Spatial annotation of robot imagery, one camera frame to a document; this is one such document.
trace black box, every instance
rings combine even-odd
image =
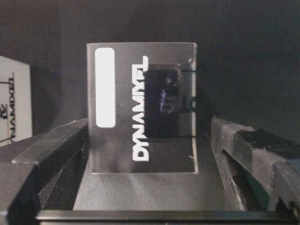
[[[93,173],[198,173],[196,44],[87,44]]]

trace white label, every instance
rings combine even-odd
[[[32,136],[30,67],[0,56],[0,146]]]
[[[112,48],[96,49],[96,124],[101,128],[112,128],[116,125],[114,64]]]

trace black fabric backdrop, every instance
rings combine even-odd
[[[196,42],[198,94],[219,117],[300,142],[299,9],[298,0],[0,0],[0,55],[31,65],[38,134],[87,116],[86,43]]]

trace dynamixel box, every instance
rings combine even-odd
[[[87,45],[93,173],[198,173],[196,44]]]
[[[32,136],[30,67],[0,56],[0,146]]]

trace metal bar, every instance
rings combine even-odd
[[[41,210],[39,221],[227,221],[227,222],[295,222],[288,214],[242,211],[60,211]]]

